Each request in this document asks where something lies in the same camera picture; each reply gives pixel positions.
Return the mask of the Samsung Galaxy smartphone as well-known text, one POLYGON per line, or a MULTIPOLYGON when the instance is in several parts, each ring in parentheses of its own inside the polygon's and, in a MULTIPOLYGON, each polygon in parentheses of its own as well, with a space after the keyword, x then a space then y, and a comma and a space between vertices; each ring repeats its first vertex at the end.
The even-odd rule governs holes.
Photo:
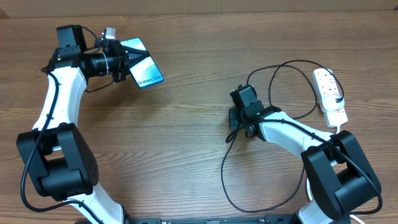
MULTIPOLYGON (((139 50, 147 50, 140 38, 124 40, 121 42, 121 45, 139 50)), ((129 73, 139 88, 146 88, 164 81, 163 75, 151 56, 129 68, 129 73)))

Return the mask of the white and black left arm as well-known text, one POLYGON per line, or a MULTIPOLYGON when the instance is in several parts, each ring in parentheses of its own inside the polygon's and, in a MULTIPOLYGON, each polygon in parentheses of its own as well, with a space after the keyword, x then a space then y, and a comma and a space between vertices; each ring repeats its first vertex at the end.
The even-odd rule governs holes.
POLYGON ((99 182, 96 158, 78 130, 82 96, 90 78, 110 75, 117 83, 131 76, 139 88, 164 80, 143 41, 118 40, 108 27, 88 47, 81 25, 57 28, 59 46, 42 69, 49 87, 41 114, 31 131, 17 137, 16 146, 24 162, 21 200, 30 180, 42 197, 51 197, 55 208, 71 205, 88 223, 132 223, 126 209, 116 203, 99 182))

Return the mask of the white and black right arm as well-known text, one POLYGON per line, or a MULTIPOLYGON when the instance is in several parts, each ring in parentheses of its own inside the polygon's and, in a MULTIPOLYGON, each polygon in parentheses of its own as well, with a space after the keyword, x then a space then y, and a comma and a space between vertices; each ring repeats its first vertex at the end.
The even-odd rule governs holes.
POLYGON ((374 214, 382 208, 381 184, 353 134, 319 131, 292 119, 276 106, 264 107, 253 86, 238 86, 230 93, 229 110, 233 143, 240 130, 249 138, 276 144, 301 158, 303 174, 312 188, 312 200, 292 215, 265 217, 266 223, 350 223, 358 207, 377 199, 374 214))

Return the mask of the white charger plug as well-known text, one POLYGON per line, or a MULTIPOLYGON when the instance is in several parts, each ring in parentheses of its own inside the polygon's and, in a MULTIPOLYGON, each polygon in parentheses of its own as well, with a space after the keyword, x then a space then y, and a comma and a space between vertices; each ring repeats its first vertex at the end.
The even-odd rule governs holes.
POLYGON ((320 108, 324 113, 343 109, 345 99, 341 95, 328 95, 321 97, 320 108))

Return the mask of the white power strip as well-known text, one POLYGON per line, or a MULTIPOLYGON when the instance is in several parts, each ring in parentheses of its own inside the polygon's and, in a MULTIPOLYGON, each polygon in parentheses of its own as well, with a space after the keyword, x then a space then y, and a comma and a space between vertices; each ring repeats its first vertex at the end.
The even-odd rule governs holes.
MULTIPOLYGON (((317 92, 317 98, 320 106, 320 100, 323 96, 340 95, 335 78, 324 68, 318 68, 313 71, 312 78, 317 92)), ((345 107, 340 110, 324 113, 326 125, 329 128, 338 128, 348 121, 345 107)))

